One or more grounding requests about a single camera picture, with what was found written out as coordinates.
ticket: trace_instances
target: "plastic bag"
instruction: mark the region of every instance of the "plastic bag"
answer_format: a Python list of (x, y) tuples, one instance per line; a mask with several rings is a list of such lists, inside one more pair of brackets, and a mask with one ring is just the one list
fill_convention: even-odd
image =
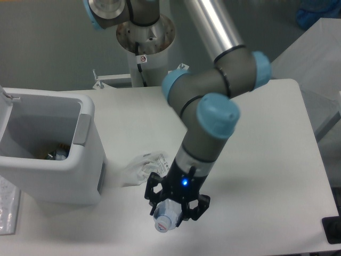
[(121, 185), (123, 187), (138, 186), (148, 180), (151, 172), (164, 177), (171, 164), (172, 159), (162, 151), (137, 156), (122, 170)]

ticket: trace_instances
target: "blue object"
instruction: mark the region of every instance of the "blue object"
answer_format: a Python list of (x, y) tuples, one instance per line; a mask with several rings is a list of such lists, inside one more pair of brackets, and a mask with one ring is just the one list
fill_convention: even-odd
[(173, 84), (184, 74), (189, 74), (189, 72), (184, 69), (176, 69), (170, 72), (162, 81), (162, 93), (164, 94), (167, 102), (169, 100), (169, 92), (171, 91)]
[(337, 18), (340, 10), (341, 0), (301, 0), (296, 22), (307, 30), (320, 18)]
[(96, 29), (96, 30), (103, 30), (103, 28), (101, 28), (101, 26), (97, 23), (97, 21), (95, 20), (95, 17), (92, 15), (92, 12), (90, 10), (90, 6), (88, 3), (88, 0), (83, 0), (83, 4), (86, 10), (87, 15), (89, 16), (92, 26)]
[(269, 59), (263, 52), (252, 52), (257, 66), (257, 77), (254, 89), (267, 84), (272, 76), (272, 68)]
[(233, 134), (239, 117), (237, 105), (219, 93), (205, 95), (197, 107), (199, 124), (217, 139), (228, 139)]
[(188, 179), (183, 179), (182, 185), (186, 187), (188, 185)]

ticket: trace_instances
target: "table surface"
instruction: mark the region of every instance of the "table surface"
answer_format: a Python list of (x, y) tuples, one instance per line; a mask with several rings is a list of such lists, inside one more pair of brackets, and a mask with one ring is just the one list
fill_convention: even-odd
[(175, 156), (185, 127), (161, 88), (78, 91), (96, 105), (108, 167), (94, 206), (38, 202), (23, 193), (17, 233), (0, 237), (1, 255), (278, 255), (341, 249), (321, 219), (337, 215), (297, 83), (270, 81), (237, 97), (241, 118), (201, 193), (198, 221), (157, 232), (145, 183), (121, 188), (137, 155)]

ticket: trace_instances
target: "light blue joint cap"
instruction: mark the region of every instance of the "light blue joint cap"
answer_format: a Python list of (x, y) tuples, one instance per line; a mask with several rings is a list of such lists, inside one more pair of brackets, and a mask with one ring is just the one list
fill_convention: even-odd
[(95, 20), (95, 17), (92, 15), (92, 12), (90, 10), (89, 7), (89, 3), (88, 0), (83, 0), (83, 4), (86, 10), (87, 15), (89, 16), (92, 26), (96, 29), (96, 30), (104, 30), (103, 28), (101, 28), (101, 26), (97, 23), (97, 21)]
[(184, 74), (189, 74), (189, 72), (184, 69), (175, 69), (170, 72), (162, 81), (162, 93), (164, 94), (167, 102), (169, 101), (169, 92), (171, 91), (173, 84)]
[(255, 88), (257, 89), (267, 84), (272, 76), (271, 64), (267, 56), (263, 52), (252, 52), (257, 66), (257, 77)]
[(197, 118), (201, 127), (221, 140), (227, 140), (233, 134), (239, 117), (238, 106), (219, 93), (205, 95), (197, 107)]

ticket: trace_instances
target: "gray floor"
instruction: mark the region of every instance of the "gray floor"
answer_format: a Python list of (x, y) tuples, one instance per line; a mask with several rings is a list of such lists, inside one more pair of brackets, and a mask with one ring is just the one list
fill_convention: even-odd
[[(275, 59), (303, 31), (295, 24), (298, 0), (225, 0), (251, 50)], [(181, 62), (192, 71), (212, 66), (182, 0), (161, 1), (178, 30), (169, 68)], [(82, 0), (0, 3), (0, 84), (42, 90), (82, 90), (98, 75), (128, 73), (116, 29), (95, 31)]]

